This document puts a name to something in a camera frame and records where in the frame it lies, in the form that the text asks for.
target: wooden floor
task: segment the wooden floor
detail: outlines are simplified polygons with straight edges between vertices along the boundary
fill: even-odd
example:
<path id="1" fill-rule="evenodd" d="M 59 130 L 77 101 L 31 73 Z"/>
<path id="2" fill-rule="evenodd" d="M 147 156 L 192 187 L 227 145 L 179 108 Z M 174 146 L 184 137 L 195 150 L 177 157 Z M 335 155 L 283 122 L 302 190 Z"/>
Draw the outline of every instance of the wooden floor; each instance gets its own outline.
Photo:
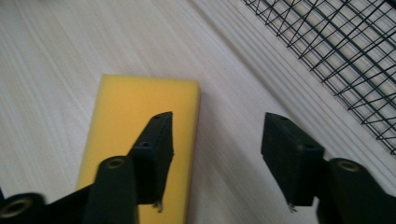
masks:
<path id="1" fill-rule="evenodd" d="M 289 117 L 396 195 L 396 162 L 241 0 L 0 1 L 0 186 L 71 193 L 102 74 L 200 82 L 188 223 L 317 223 L 262 160 L 265 112 Z"/>

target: metal wire rack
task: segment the metal wire rack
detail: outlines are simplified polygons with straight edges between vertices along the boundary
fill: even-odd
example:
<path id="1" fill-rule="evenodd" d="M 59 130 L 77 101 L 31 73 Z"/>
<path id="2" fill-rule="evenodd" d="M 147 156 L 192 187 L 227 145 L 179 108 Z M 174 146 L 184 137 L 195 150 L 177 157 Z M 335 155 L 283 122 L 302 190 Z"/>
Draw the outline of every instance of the metal wire rack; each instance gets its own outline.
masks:
<path id="1" fill-rule="evenodd" d="M 244 2 L 396 155 L 396 1 Z"/>

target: yellow sponge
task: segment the yellow sponge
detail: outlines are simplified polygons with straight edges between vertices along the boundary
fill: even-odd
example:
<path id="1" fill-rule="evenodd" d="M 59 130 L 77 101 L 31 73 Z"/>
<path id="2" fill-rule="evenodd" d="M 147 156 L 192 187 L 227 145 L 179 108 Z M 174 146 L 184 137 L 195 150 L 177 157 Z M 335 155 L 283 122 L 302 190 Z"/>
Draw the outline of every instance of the yellow sponge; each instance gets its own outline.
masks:
<path id="1" fill-rule="evenodd" d="M 199 98 L 199 86 L 195 81 L 104 75 L 80 168 L 78 189 L 92 183 L 102 160 L 126 155 L 151 117 L 172 111 L 175 156 L 163 195 L 163 212 L 158 213 L 151 205 L 139 205 L 139 218 L 142 224 L 185 223 Z"/>

